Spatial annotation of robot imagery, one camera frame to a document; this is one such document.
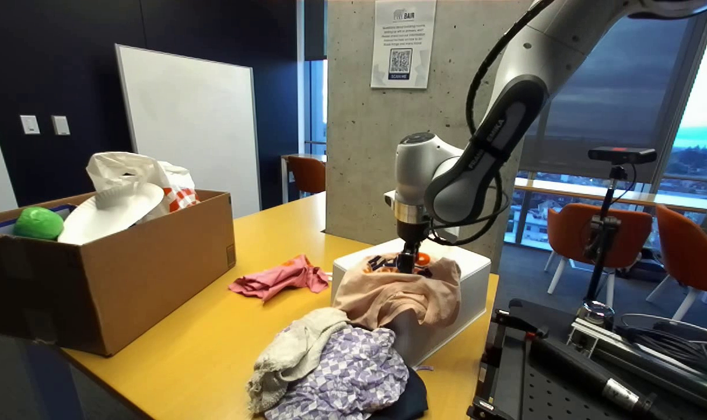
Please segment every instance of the chair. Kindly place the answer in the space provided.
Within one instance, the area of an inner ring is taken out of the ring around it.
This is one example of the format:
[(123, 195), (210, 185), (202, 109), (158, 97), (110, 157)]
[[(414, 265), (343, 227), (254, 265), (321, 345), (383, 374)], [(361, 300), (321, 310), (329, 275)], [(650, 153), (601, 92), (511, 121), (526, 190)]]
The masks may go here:
[[(546, 293), (552, 293), (562, 270), (566, 268), (566, 262), (582, 262), (594, 264), (592, 257), (586, 255), (586, 247), (589, 242), (589, 222), (599, 215), (597, 206), (586, 204), (572, 204), (562, 211), (548, 211), (548, 246), (552, 249), (552, 257), (559, 257), (558, 268), (552, 272), (552, 279), (546, 290)], [(627, 268), (638, 258), (641, 246), (646, 242), (650, 234), (653, 216), (646, 213), (627, 213), (627, 211), (608, 211), (606, 216), (614, 216), (621, 222), (614, 242), (606, 251), (604, 268), (606, 268), (606, 306), (614, 306), (614, 279), (616, 268)]]
[(694, 222), (665, 206), (655, 207), (655, 219), (666, 277), (657, 283), (646, 300), (653, 300), (670, 279), (684, 285), (688, 292), (670, 319), (672, 324), (679, 324), (694, 298), (707, 292), (707, 234)]
[(317, 157), (281, 157), (287, 185), (295, 195), (326, 192), (326, 160)]

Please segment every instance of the black wall panel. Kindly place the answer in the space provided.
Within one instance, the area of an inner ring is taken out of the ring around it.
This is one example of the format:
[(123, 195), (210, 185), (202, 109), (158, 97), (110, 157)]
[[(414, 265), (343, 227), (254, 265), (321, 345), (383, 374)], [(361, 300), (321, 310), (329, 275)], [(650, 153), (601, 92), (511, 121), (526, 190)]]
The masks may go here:
[[(261, 206), (295, 151), (295, 13), (289, 0), (0, 0), (0, 142), (18, 204), (89, 192), (92, 151), (131, 150), (114, 41), (252, 66)], [(41, 136), (22, 136), (18, 114)], [(50, 114), (70, 138), (50, 136)]]

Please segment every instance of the cardboard box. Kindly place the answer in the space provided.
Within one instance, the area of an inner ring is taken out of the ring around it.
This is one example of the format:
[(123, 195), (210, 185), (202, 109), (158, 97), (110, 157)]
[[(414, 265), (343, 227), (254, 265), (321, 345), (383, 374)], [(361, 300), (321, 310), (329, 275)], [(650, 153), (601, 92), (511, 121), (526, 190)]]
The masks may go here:
[[(0, 235), (0, 334), (119, 352), (236, 264), (230, 195), (198, 192), (198, 198), (89, 246)], [(0, 225), (18, 213), (0, 213)]]

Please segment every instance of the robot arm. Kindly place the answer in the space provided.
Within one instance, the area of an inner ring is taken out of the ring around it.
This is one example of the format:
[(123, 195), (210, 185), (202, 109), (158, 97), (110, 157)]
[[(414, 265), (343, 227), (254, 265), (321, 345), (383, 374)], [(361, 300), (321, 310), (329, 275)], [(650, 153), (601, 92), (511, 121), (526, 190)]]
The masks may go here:
[(482, 215), (490, 181), (522, 134), (621, 16), (686, 19), (707, 12), (707, 0), (539, 0), (531, 6), (533, 16), (502, 51), (492, 97), (466, 150), (429, 134), (407, 136), (397, 146), (390, 206), (406, 242), (401, 270), (411, 268), (407, 258), (431, 229)]

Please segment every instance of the wooden table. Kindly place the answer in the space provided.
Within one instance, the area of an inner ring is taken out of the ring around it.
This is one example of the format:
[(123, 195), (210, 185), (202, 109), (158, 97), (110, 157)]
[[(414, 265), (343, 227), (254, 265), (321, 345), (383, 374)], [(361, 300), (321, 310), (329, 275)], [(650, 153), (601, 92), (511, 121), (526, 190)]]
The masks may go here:
[[(546, 194), (546, 195), (568, 195), (568, 198), (589, 198), (601, 201), (606, 194), (606, 186), (592, 186), (592, 185), (566, 185), (566, 181), (550, 181), (550, 180), (529, 180), (529, 177), (515, 177), (515, 192), (529, 192), (529, 194)], [(707, 198), (698, 195), (673, 195), (673, 194), (638, 194), (627, 192), (623, 204), (630, 206), (666, 206), (680, 213), (707, 213)]]
[[(364, 242), (323, 235), (323, 194), (236, 219), (237, 264), (198, 297), (176, 309), (114, 356), (63, 349), (103, 386), (168, 420), (236, 420), (247, 415), (247, 380), (256, 354), (291, 319), (329, 306), (329, 290), (289, 290), (261, 306), (229, 292), (243, 272), (273, 268), (295, 255), (330, 270), (334, 258), (364, 249)], [(488, 310), (496, 275), (490, 275)], [(480, 314), (420, 372), (429, 391), (429, 418), (463, 418), (473, 396), (475, 359), (490, 317)]]

